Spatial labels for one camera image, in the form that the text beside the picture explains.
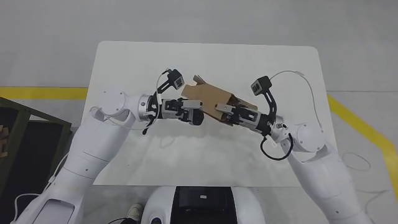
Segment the white cable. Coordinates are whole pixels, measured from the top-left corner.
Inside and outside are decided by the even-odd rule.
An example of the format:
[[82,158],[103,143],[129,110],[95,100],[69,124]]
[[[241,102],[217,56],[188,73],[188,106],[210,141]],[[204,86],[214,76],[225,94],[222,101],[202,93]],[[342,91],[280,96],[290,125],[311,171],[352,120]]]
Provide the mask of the white cable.
[[150,125],[148,125],[148,126],[146,126],[146,127],[144,127],[144,128],[141,128],[141,129],[129,128],[129,127],[125,127],[125,126],[123,126],[123,125],[121,125],[121,124],[119,124],[119,123],[113,121],[113,120],[111,119],[111,116],[110,116],[110,115],[106,114],[101,108],[99,108],[99,107],[97,107],[97,106],[93,106],[93,107],[90,109],[90,111],[91,111],[92,109],[96,109],[97,111],[99,111],[100,113],[102,113],[102,114],[106,117],[105,121],[109,120],[109,121],[112,122],[114,125],[120,126],[120,127],[124,128],[124,129],[132,130],[132,131],[143,131],[143,130],[145,130],[145,129],[151,127],[153,124],[155,124],[155,122],[156,122],[157,119],[159,118],[159,114],[160,114],[160,111],[161,111],[161,109],[160,109],[160,103],[162,102],[162,94],[161,94],[161,93],[157,93],[157,89],[158,89],[158,87],[159,87],[159,80],[160,80],[160,78],[162,77],[162,75],[164,75],[164,74],[166,73],[166,71],[167,71],[167,70],[165,70],[165,72],[163,72],[162,74],[160,74],[159,77],[157,78],[157,81],[156,81],[155,94],[156,94],[156,98],[157,98],[157,114],[156,114],[156,117],[155,117],[154,121],[152,122],[152,124],[150,124]]
[[18,196],[15,198],[15,201],[14,201],[15,215],[14,215],[14,219],[13,219],[12,222],[15,222],[15,221],[17,220],[17,217],[18,217],[18,205],[17,205],[17,201],[18,201],[19,197],[24,197],[25,195],[36,195],[36,196],[39,196],[39,194],[22,194],[22,195],[18,195]]
[[62,162],[67,158],[68,155],[69,155],[69,152],[66,153],[66,154],[64,155],[64,157],[61,159],[61,161],[58,163],[57,168],[56,168],[55,171],[54,171],[54,174],[50,177],[49,182],[48,182],[48,184],[45,186],[43,192],[45,192],[45,190],[48,189],[48,187],[50,187],[50,185],[52,184],[52,182],[55,180],[56,175],[57,175],[57,172],[58,172],[58,169],[60,168]]
[[[359,169],[359,168],[355,168],[355,167],[351,167],[351,166],[347,165],[347,163],[344,161],[344,158],[345,158],[345,155],[346,155],[346,154],[352,154],[352,155],[355,155],[355,156],[361,158],[363,161],[365,161],[365,162],[368,164],[368,168],[367,168],[367,169]],[[353,152],[346,152],[346,153],[344,153],[344,154],[342,155],[342,157],[341,157],[341,160],[345,163],[345,165],[346,165],[348,168],[350,168],[350,169],[352,169],[352,170],[356,170],[356,171],[368,171],[368,170],[370,170],[371,167],[372,167],[371,163],[370,163],[368,160],[366,160],[364,157],[358,155],[357,153],[353,153]],[[372,217],[371,217],[370,214],[369,214],[369,210],[368,210],[369,204],[370,204],[373,200],[375,200],[375,199],[377,199],[378,197],[380,197],[382,194],[384,194],[384,193],[386,193],[386,192],[388,192],[388,191],[391,191],[391,190],[389,190],[389,189],[376,190],[376,191],[367,191],[367,190],[361,190],[361,189],[355,189],[355,190],[358,191],[358,192],[361,192],[361,193],[376,194],[374,197],[372,197],[370,200],[368,200],[368,201],[366,202],[365,208],[364,208],[364,209],[365,209],[365,214],[369,217],[369,219],[372,221],[373,224],[376,224],[376,222],[374,222],[374,220],[372,219]]]
[[304,74],[303,74],[302,72],[300,72],[300,71],[293,71],[293,70],[284,70],[284,71],[281,71],[281,72],[276,73],[276,74],[273,75],[269,80],[272,80],[275,76],[277,76],[277,75],[279,75],[279,74],[281,74],[281,73],[285,73],[285,72],[294,73],[294,74],[300,76],[301,78],[303,78],[303,79],[307,82],[307,85],[310,87],[310,91],[311,91],[313,111],[314,111],[314,113],[315,113],[315,117],[317,118],[319,128],[321,128],[321,130],[322,130],[322,125],[321,125],[321,122],[319,121],[319,117],[318,117],[318,113],[317,113],[317,108],[315,107],[315,97],[314,97],[314,95],[313,95],[313,91],[312,91],[311,84],[310,84],[310,82],[304,77]]

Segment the cardboard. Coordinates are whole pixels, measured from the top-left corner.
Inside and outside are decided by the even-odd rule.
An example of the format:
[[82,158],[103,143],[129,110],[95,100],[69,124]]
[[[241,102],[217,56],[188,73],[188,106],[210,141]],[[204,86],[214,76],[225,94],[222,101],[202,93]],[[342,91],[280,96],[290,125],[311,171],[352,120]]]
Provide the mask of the cardboard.
[[8,155],[8,152],[2,152],[6,144],[7,144],[7,139],[0,140],[0,157],[6,157]]
[[2,128],[0,131],[0,139],[5,138],[9,135],[8,127]]
[[216,105],[244,105],[250,109],[257,110],[257,106],[237,98],[232,93],[208,84],[200,76],[195,75],[193,81],[195,86],[185,85],[181,95],[189,100],[200,100],[203,103],[202,110],[218,121],[225,122],[226,114],[216,110]]

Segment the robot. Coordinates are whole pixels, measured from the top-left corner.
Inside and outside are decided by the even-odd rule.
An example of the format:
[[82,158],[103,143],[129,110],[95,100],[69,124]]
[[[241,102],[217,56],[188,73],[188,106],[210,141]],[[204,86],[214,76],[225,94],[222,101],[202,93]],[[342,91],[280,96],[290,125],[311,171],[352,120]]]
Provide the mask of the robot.
[[[145,134],[157,119],[179,119],[192,125],[203,121],[201,102],[179,98],[162,99],[169,87],[184,85],[177,70],[166,70],[168,80],[153,95],[128,96],[123,91],[104,93],[73,137],[63,167],[48,187],[12,223],[80,223],[84,196],[98,174],[120,150],[136,121],[148,123]],[[319,206],[330,224],[370,224],[361,209],[353,181],[337,151],[328,144],[322,129],[313,123],[293,125],[276,115],[277,105],[267,76],[251,89],[264,95],[269,113],[240,105],[216,105],[228,124],[238,124],[262,135],[261,151],[273,160],[287,159],[304,191]],[[262,145],[273,139],[285,155],[271,157]],[[296,152],[314,156],[301,161]],[[265,223],[255,195],[245,187],[159,187],[146,203],[141,223]]]

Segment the wire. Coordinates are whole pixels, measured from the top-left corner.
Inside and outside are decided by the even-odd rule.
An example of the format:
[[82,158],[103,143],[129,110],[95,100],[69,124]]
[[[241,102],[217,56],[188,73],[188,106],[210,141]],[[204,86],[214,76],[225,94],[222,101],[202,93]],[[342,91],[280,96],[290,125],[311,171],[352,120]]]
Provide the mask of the wire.
[[[368,164],[368,168],[367,168],[367,169],[358,169],[358,168],[351,167],[351,166],[347,165],[347,163],[344,161],[344,157],[345,157],[346,154],[352,154],[352,155],[355,155],[355,156],[361,158],[363,161],[365,161],[365,162]],[[344,162],[344,164],[345,164],[348,168],[350,168],[350,169],[352,169],[352,170],[356,170],[356,171],[368,171],[368,170],[370,170],[371,167],[372,167],[371,163],[370,163],[368,160],[366,160],[364,157],[362,157],[362,156],[360,156],[360,155],[358,155],[358,154],[356,154],[356,153],[353,153],[353,152],[345,152],[345,153],[342,155],[341,160]],[[375,199],[379,198],[382,194],[384,194],[384,193],[386,193],[386,192],[388,192],[388,191],[391,191],[391,190],[389,190],[389,189],[377,190],[377,191],[367,191],[367,190],[361,190],[361,189],[355,189],[355,190],[356,190],[357,192],[361,192],[361,193],[376,194],[374,197],[372,197],[370,200],[368,200],[368,202],[366,202],[365,208],[364,208],[364,209],[365,209],[365,214],[369,217],[369,219],[372,221],[373,224],[376,224],[376,222],[374,222],[374,220],[372,219],[372,217],[371,217],[370,214],[369,214],[369,210],[368,210],[369,204],[370,204],[372,201],[374,201]]]
[[48,184],[45,186],[43,192],[45,192],[45,191],[48,189],[48,187],[50,187],[50,185],[52,184],[52,182],[55,180],[56,174],[57,174],[57,172],[58,172],[58,169],[60,168],[62,162],[67,158],[68,155],[69,155],[69,152],[66,153],[66,154],[64,155],[64,157],[61,159],[61,161],[58,163],[57,168],[56,168],[55,171],[54,171],[54,174],[50,177],[49,182],[48,182]]
[[153,122],[152,122],[150,125],[148,125],[148,126],[146,126],[146,127],[144,127],[144,128],[140,128],[140,129],[129,128],[129,127],[123,126],[123,125],[121,125],[121,124],[119,124],[119,123],[113,121],[113,120],[111,119],[112,117],[111,117],[109,114],[105,113],[101,108],[99,108],[99,107],[97,107],[97,106],[93,106],[92,108],[90,108],[90,111],[92,111],[93,109],[96,109],[97,111],[99,111],[100,113],[102,113],[102,114],[106,117],[105,121],[109,120],[109,121],[112,122],[114,125],[120,126],[120,127],[124,128],[124,129],[128,129],[128,130],[131,130],[131,131],[143,131],[143,130],[145,130],[145,129],[148,129],[149,127],[153,126],[153,125],[155,124],[155,122],[157,121],[157,119],[159,118],[159,114],[160,114],[160,102],[162,101],[162,96],[161,96],[160,93],[157,93],[157,88],[158,88],[158,86],[159,86],[159,80],[160,80],[160,78],[161,78],[162,75],[164,75],[166,72],[167,72],[167,70],[166,70],[165,72],[163,72],[161,75],[159,75],[159,77],[157,78],[157,81],[156,81],[155,96],[156,96],[156,98],[157,98],[157,101],[156,101],[157,113],[156,113],[155,119],[153,120]]
[[266,155],[266,157],[268,157],[269,159],[272,159],[272,160],[275,160],[275,161],[281,161],[281,160],[286,159],[286,158],[290,155],[290,153],[292,153],[292,149],[293,149],[293,137],[292,137],[292,135],[291,135],[290,133],[289,133],[290,147],[289,147],[289,150],[287,151],[286,155],[284,155],[283,157],[271,157],[270,155],[268,155],[268,154],[266,153],[266,151],[264,150],[264,148],[262,147],[262,145],[264,144],[264,142],[265,142],[266,140],[267,140],[266,137],[264,137],[264,139],[262,139],[262,141],[261,141],[261,143],[260,143],[260,150],[261,150],[261,152],[262,152],[264,155]]
[[271,78],[270,78],[269,80],[272,80],[275,76],[277,76],[277,75],[279,75],[279,74],[281,74],[281,73],[286,73],[286,72],[294,73],[294,74],[300,76],[301,78],[303,78],[303,79],[307,82],[307,85],[310,87],[310,91],[311,91],[313,111],[314,111],[314,113],[315,113],[315,117],[317,117],[318,125],[319,125],[319,127],[322,129],[322,125],[321,125],[321,122],[319,121],[319,117],[318,117],[318,113],[317,113],[317,108],[315,107],[315,97],[314,97],[314,95],[313,95],[313,91],[312,91],[311,84],[310,84],[310,82],[304,77],[304,74],[303,74],[302,72],[300,72],[300,71],[293,71],[293,70],[284,70],[284,71],[278,72],[278,73],[276,73],[275,75],[271,76]]
[[118,218],[118,219],[116,219],[116,220],[113,220],[113,221],[111,221],[111,222],[108,222],[108,224],[111,224],[111,223],[114,223],[114,222],[116,222],[116,221],[118,221],[118,220],[126,220],[127,218]]
[[35,195],[35,196],[39,196],[40,194],[31,194],[31,193],[29,193],[29,194],[22,194],[22,195],[18,195],[18,196],[15,198],[15,200],[14,200],[15,215],[14,215],[13,222],[15,222],[15,221],[17,220],[17,217],[18,217],[18,204],[17,204],[17,201],[18,201],[19,197],[24,197],[24,196],[26,196],[26,195]]
[[367,167],[366,169],[359,169],[359,168],[351,167],[351,166],[349,166],[349,165],[347,165],[347,164],[345,163],[346,166],[347,166],[347,168],[350,168],[350,169],[356,170],[356,171],[368,171],[368,170],[370,170],[370,169],[372,168],[371,163],[370,163],[368,160],[366,160],[364,157],[361,157],[360,155],[358,155],[358,154],[356,154],[356,153],[353,153],[353,152],[346,152],[346,153],[344,153],[344,154],[342,155],[342,157],[341,157],[341,160],[344,161],[344,158],[345,158],[345,156],[346,156],[347,154],[351,154],[351,155],[354,155],[354,156],[356,156],[356,157],[359,157],[360,159],[362,159],[363,161],[365,161],[365,162],[368,164],[368,167]]

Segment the dark green crate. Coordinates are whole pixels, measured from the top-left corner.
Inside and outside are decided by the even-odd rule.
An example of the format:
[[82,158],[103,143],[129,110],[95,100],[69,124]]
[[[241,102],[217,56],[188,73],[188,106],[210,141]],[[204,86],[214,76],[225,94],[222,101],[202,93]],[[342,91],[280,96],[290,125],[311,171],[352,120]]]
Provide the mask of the dark green crate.
[[[45,120],[29,120],[37,116]],[[0,158],[0,209],[2,221],[14,216],[14,199],[20,194],[41,193],[61,161],[71,135],[71,123],[0,97],[0,125],[10,130]],[[32,197],[21,197],[23,210]]]

